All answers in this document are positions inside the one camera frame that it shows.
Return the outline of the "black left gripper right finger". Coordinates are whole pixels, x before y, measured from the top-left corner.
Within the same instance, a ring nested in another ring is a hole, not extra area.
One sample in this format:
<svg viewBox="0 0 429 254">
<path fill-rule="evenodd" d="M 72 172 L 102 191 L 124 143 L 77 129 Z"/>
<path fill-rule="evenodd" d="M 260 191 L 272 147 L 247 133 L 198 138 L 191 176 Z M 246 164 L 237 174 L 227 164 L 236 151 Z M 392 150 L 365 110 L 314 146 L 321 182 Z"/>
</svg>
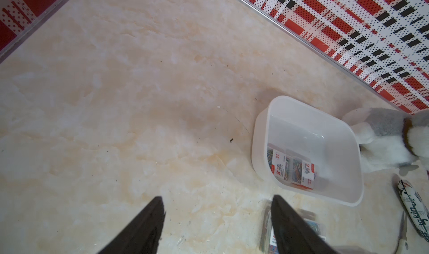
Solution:
<svg viewBox="0 0 429 254">
<path fill-rule="evenodd" d="M 280 196 L 271 203 L 271 221 L 280 254 L 334 254 L 331 248 Z"/>
</svg>

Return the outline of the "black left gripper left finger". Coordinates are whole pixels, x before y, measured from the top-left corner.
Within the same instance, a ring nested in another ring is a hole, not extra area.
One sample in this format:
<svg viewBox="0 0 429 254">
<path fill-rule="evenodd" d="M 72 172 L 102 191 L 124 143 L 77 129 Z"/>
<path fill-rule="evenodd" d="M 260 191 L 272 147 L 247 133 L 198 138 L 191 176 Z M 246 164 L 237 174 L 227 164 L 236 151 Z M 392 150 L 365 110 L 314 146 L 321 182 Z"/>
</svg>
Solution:
<svg viewBox="0 0 429 254">
<path fill-rule="evenodd" d="M 101 254 L 156 254 L 165 221 L 162 197 L 155 197 Z"/>
</svg>

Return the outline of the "white plastic storage box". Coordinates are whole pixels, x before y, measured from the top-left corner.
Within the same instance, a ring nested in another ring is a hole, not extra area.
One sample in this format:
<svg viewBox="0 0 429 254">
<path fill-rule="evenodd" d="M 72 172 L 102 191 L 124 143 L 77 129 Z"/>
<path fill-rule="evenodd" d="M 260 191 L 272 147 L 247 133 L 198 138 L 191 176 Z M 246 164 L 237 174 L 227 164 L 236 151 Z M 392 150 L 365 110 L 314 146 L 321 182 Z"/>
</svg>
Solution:
<svg viewBox="0 0 429 254">
<path fill-rule="evenodd" d="M 290 157 L 289 181 L 280 182 L 267 161 L 267 148 Z M 314 189 L 292 184 L 293 158 L 318 166 Z M 251 162 L 266 182 L 300 194 L 357 206 L 363 199 L 364 182 L 359 146 L 351 128 L 343 121 L 287 96 L 274 98 L 255 122 Z"/>
</svg>

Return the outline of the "paper clip box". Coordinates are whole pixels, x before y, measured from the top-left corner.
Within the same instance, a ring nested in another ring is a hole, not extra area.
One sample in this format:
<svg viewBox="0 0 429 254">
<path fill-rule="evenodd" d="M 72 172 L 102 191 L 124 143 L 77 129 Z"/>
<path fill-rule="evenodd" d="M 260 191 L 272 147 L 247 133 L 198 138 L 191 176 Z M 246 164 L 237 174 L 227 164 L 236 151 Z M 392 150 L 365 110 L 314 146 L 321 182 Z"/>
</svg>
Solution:
<svg viewBox="0 0 429 254">
<path fill-rule="evenodd" d="M 318 166 L 312 162 L 293 158 L 292 162 L 292 184 L 299 185 L 305 189 L 314 189 L 317 178 Z"/>
<path fill-rule="evenodd" d="M 267 200 L 265 203 L 259 248 L 264 254 L 279 254 L 271 221 L 271 204 L 271 200 Z M 296 212 L 322 240 L 326 241 L 326 227 L 316 221 L 316 214 L 314 212 L 299 208 L 296 209 Z"/>
<path fill-rule="evenodd" d="M 290 157 L 283 151 L 268 147 L 267 161 L 272 174 L 280 182 L 289 181 Z"/>
</svg>

